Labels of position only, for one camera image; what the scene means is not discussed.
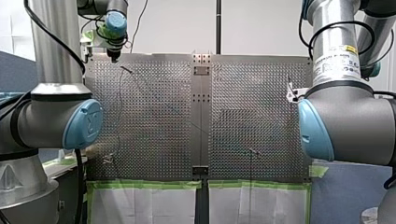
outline blue surface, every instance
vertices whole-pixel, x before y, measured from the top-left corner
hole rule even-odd
[[[334,160],[332,140],[315,107],[308,101],[298,104],[301,145],[306,155],[326,161]]]
[[[391,168],[325,162],[329,170],[312,184],[311,224],[358,224],[361,212],[377,207]]]
[[[84,148],[98,137],[103,122],[103,109],[96,100],[86,100],[76,109],[64,129],[64,148]]]
[[[114,34],[124,36],[126,32],[126,18],[118,11],[109,11],[106,14],[106,28]]]

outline black cable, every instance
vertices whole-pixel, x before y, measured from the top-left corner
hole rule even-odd
[[[79,148],[75,149],[77,169],[78,169],[78,200],[77,200],[77,210],[75,216],[75,224],[79,224],[82,216],[82,205],[84,200],[84,167],[82,164],[81,150]]]
[[[81,34],[84,32],[84,28],[88,25],[88,24],[90,24],[90,22],[92,22],[92,21],[99,21],[98,19],[101,19],[103,16],[98,16],[98,17],[96,17],[95,18],[95,20],[88,20],[87,22],[85,22],[84,23],[84,25],[82,25],[82,27],[81,27]]]
[[[341,25],[341,24],[355,24],[355,25],[359,25],[364,27],[365,29],[367,29],[367,31],[370,33],[370,36],[372,38],[372,41],[369,45],[369,47],[367,47],[367,49],[362,50],[360,52],[360,55],[362,55],[363,53],[367,52],[374,44],[375,44],[375,32],[373,30],[373,28],[371,28],[370,25],[362,22],[362,21],[338,21],[338,22],[333,22],[330,23],[328,25],[323,26],[322,28],[320,28],[311,38],[311,40],[309,41],[308,44],[308,51],[309,51],[309,57],[311,58],[311,60],[314,60],[314,55],[312,53],[313,50],[313,44],[315,42],[315,40],[318,38],[319,35],[321,35],[324,31],[333,28],[335,25]]]
[[[396,175],[391,176],[387,181],[384,183],[384,189],[390,189],[393,185],[393,182],[396,180]]]
[[[4,109],[6,106],[15,104],[21,98],[21,96],[23,96],[23,94],[18,94],[18,95],[15,95],[15,96],[11,97],[11,98],[8,98],[8,99],[6,99],[4,101],[1,101],[0,102],[0,110]]]
[[[105,20],[102,20],[102,19],[97,19],[98,17],[96,17],[96,18],[89,18],[89,17],[86,17],[86,16],[84,16],[84,15],[80,15],[80,14],[78,14],[81,18],[83,18],[83,19],[85,19],[85,20],[87,20],[87,21],[105,21]]]
[[[0,220],[3,224],[10,224],[8,218],[4,215],[4,213],[0,210]]]
[[[298,23],[298,35],[300,37],[301,42],[303,42],[303,44],[309,48],[308,43],[305,41],[304,37],[303,37],[303,16],[304,16],[304,10],[301,11],[301,16],[300,16],[300,21]]]
[[[149,0],[146,0],[145,6],[143,7],[142,12],[140,13],[139,19],[137,20],[136,30],[134,31],[134,36],[132,37],[131,49],[129,50],[129,53],[132,53],[132,50],[134,49],[134,38],[137,35],[137,31],[139,31],[140,20],[142,20],[143,14],[146,11],[146,7],[148,6],[148,3],[149,3]]]
[[[9,113],[11,113],[11,111],[13,111],[19,104],[21,101],[30,98],[30,92],[26,92],[24,95],[20,96],[20,98],[18,99],[18,101],[12,106],[10,107],[6,112],[4,112],[1,116],[0,116],[0,121],[5,118]]]
[[[84,62],[78,57],[78,55],[70,49],[58,36],[53,34],[47,26],[43,23],[40,18],[37,17],[37,15],[33,12],[32,9],[29,8],[29,2],[28,0],[23,0],[24,7],[26,9],[27,14],[30,16],[32,21],[40,27],[47,35],[49,35],[53,40],[55,40],[59,45],[61,45],[69,54],[72,56],[74,60],[78,63],[78,65],[81,67],[82,74],[85,74],[85,65]]]
[[[388,95],[396,99],[396,92],[391,91],[374,91],[374,95]]]
[[[388,55],[388,54],[390,53],[390,51],[392,50],[393,45],[394,45],[394,41],[395,41],[395,33],[394,33],[393,29],[390,31],[390,35],[391,35],[391,42],[390,42],[390,46],[389,46],[387,52],[385,52],[385,54],[382,55],[382,57],[380,57],[380,58],[379,58],[378,60],[376,60],[375,62],[366,64],[366,65],[363,65],[361,68],[371,67],[371,66],[375,65],[376,63],[381,62],[385,57],[387,57],[387,55]]]

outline metal panel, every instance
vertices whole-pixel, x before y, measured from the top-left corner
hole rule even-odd
[[[311,66],[298,57],[212,57],[209,178],[307,181],[297,105],[285,96],[288,78],[311,86]]]
[[[288,76],[294,88],[311,85],[310,61],[198,56],[205,63],[194,55],[94,56],[86,84],[105,123],[89,179],[192,179],[193,166],[209,165],[212,179],[306,181],[310,160],[286,93]]]
[[[89,179],[191,179],[190,55],[98,55],[86,84],[105,110]]]

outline wire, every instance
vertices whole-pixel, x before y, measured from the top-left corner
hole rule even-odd
[[[148,6],[148,3],[149,0],[146,0],[145,6],[143,7],[142,12],[140,13],[139,19],[137,20],[136,30],[134,30],[134,36],[132,37],[131,49],[129,50],[129,53],[132,53],[132,50],[134,49],[134,39],[136,38],[137,32],[139,31],[140,21],[142,20],[143,14],[146,11],[146,7]]]
[[[8,218],[4,215],[4,213],[0,210],[0,220],[4,223],[4,224],[10,224]]]
[[[396,92],[391,91],[374,91],[374,95],[388,95],[396,99]]]
[[[47,35],[49,35],[53,40],[55,40],[59,45],[61,45],[69,54],[72,56],[74,60],[78,63],[78,65],[81,67],[82,74],[85,74],[85,65],[84,62],[78,57],[78,55],[70,49],[58,36],[53,34],[47,26],[43,23],[42,20],[40,20],[37,15],[33,12],[32,9],[29,8],[29,1],[28,0],[23,0],[24,7],[26,9],[27,14],[30,16],[32,21],[40,27]]]
[[[362,22],[362,21],[338,21],[338,22],[333,22],[330,23],[328,25],[323,26],[322,28],[320,28],[311,38],[311,40],[309,41],[308,44],[308,52],[309,52],[309,57],[311,58],[311,60],[314,60],[314,55],[312,53],[313,50],[313,44],[315,42],[315,40],[318,38],[319,35],[321,35],[324,31],[333,28],[335,25],[341,25],[341,24],[355,24],[355,25],[359,25],[364,27],[365,29],[367,29],[367,31],[370,33],[370,36],[372,38],[372,41],[369,45],[369,47],[367,47],[367,49],[362,50],[360,52],[360,55],[364,54],[365,52],[367,52],[374,44],[375,44],[375,32],[373,30],[373,28],[371,28],[370,25]]]
[[[95,18],[89,18],[89,17],[86,17],[86,16],[84,16],[84,15],[80,15],[80,14],[78,14],[81,18],[84,18],[85,20],[88,20],[88,21],[105,21],[105,20],[102,20],[102,19],[97,19],[98,17],[102,17],[102,16],[98,16],[98,17],[95,17]]]
[[[82,164],[81,150],[75,149],[78,169],[78,201],[75,216],[75,224],[79,224],[82,217],[82,204],[84,199],[84,166]]]
[[[18,101],[12,106],[10,107],[6,112],[4,112],[1,116],[0,116],[0,120],[2,120],[3,118],[5,118],[9,113],[11,113],[11,111],[13,111],[19,104],[21,101],[30,98],[30,92],[26,92],[24,95],[22,95]]]
[[[305,41],[304,37],[303,37],[303,16],[304,16],[304,11],[301,11],[301,16],[300,16],[300,21],[298,23],[298,35],[300,37],[301,42],[303,42],[303,44],[309,48],[308,43]]]
[[[385,54],[382,55],[382,57],[380,57],[380,58],[379,58],[378,60],[376,60],[375,62],[366,64],[366,65],[362,66],[361,68],[368,68],[368,67],[371,67],[371,66],[375,65],[376,63],[381,62],[385,57],[387,57],[387,55],[388,55],[388,54],[390,53],[390,51],[392,50],[393,45],[394,45],[394,41],[395,41],[395,33],[394,33],[393,29],[390,31],[390,35],[391,35],[391,42],[390,42],[390,46],[389,46],[387,52],[385,52]]]

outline metal post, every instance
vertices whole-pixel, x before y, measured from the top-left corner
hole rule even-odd
[[[221,0],[216,7],[216,54],[221,54]]]
[[[77,55],[79,49],[77,1],[30,0],[33,12]],[[84,94],[78,63],[32,22],[38,82],[32,94]]]

